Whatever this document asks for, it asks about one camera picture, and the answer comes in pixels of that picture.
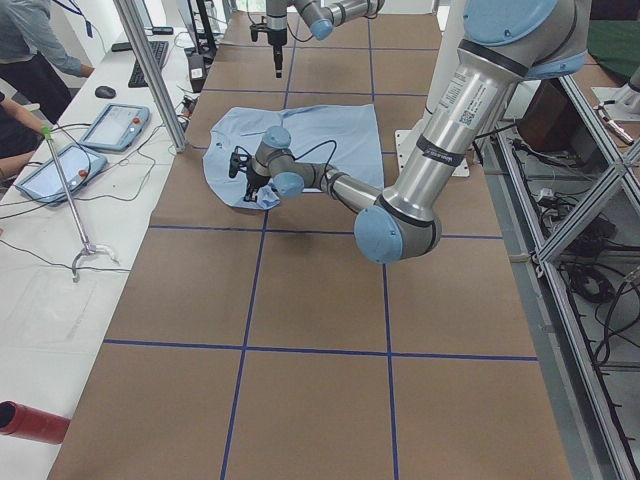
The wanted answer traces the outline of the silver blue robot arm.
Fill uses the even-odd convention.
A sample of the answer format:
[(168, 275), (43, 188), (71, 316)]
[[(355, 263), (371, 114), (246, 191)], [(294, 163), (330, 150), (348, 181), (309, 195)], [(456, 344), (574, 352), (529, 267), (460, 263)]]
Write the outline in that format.
[(356, 212), (357, 246), (375, 263), (424, 255), (441, 236), (434, 203), (498, 102), (525, 80), (558, 78), (583, 66), (590, 10), (588, 1), (466, 2), (459, 63), (390, 187), (376, 189), (328, 163), (296, 160), (282, 127), (267, 129), (255, 154), (234, 155), (229, 175), (245, 173), (248, 202), (267, 184), (284, 198), (306, 188), (327, 193)]
[(266, 14), (258, 23), (250, 26), (251, 40), (256, 42), (264, 33), (273, 50), (275, 76), (282, 77), (283, 47), (288, 41), (288, 8), (294, 7), (309, 28), (311, 36), (319, 41), (326, 39), (335, 28), (358, 18), (373, 18), (384, 7), (384, 0), (330, 1), (267, 1)]

